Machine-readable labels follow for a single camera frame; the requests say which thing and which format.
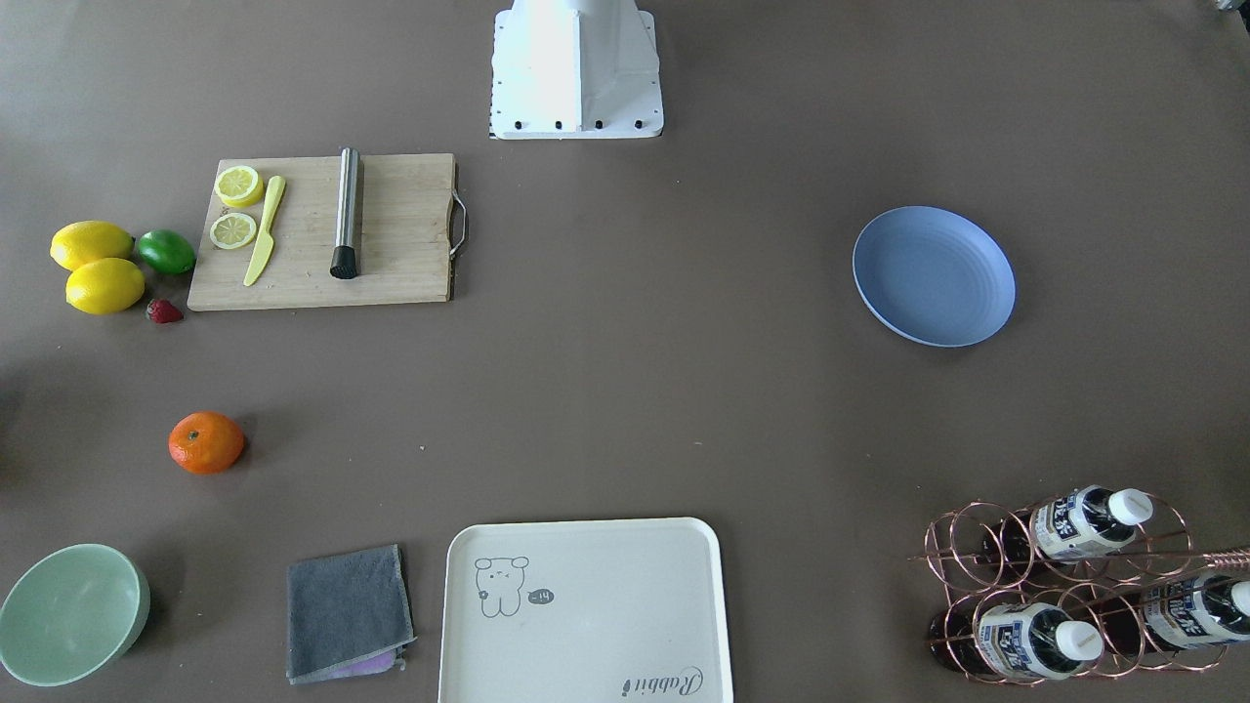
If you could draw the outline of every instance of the bowl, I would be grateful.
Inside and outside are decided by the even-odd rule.
[[[860,233],[851,259],[869,310],[912,341],[984,341],[1015,306],[1015,275],[1002,249],[949,210],[909,205],[882,213]]]
[[[125,554],[75,544],[44,557],[0,607],[0,663],[31,685],[64,685],[121,657],[149,608],[148,579]]]

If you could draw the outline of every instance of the cartoon animal drawing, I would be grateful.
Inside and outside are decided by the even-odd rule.
[[[478,598],[481,614],[488,618],[515,615],[521,609],[521,585],[525,584],[528,557],[496,557],[478,559]]]

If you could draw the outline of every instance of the red strawberry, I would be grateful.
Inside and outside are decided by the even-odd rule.
[[[148,304],[148,311],[145,313],[148,319],[162,325],[165,323],[176,323],[182,319],[182,311],[174,306],[172,303],[164,299],[155,299]]]

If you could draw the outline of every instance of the green bowl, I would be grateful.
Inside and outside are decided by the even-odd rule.
[[[64,685],[121,657],[148,622],[148,579],[125,554],[75,544],[44,557],[0,607],[0,663],[31,685]]]

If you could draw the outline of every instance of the bottle cap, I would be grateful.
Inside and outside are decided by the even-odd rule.
[[[1250,615],[1250,580],[1232,584],[1232,607]]]
[[[1141,524],[1155,514],[1155,504],[1150,497],[1136,488],[1116,490],[1106,500],[1106,507],[1111,509],[1111,517],[1126,525]]]
[[[1079,620],[1059,623],[1055,628],[1055,644],[1069,659],[1092,662],[1102,655],[1102,635],[1098,628]]]

